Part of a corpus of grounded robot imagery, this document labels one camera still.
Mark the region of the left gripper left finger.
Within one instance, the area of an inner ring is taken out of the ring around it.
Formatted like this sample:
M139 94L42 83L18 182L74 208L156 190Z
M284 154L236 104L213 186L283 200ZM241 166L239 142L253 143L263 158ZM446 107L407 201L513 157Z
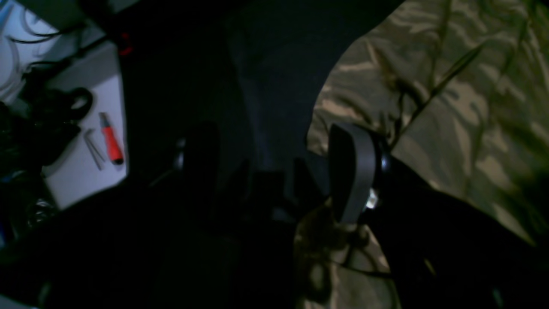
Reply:
M1 250L1 296L38 309L145 309L184 206L214 191L220 130L196 124L163 172L131 175Z

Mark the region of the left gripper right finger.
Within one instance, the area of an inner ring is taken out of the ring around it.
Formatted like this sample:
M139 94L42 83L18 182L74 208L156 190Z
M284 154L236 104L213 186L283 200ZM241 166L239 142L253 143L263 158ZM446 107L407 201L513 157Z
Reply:
M328 161L336 221L373 231L404 309L548 307L548 250L432 188L377 133L332 125Z

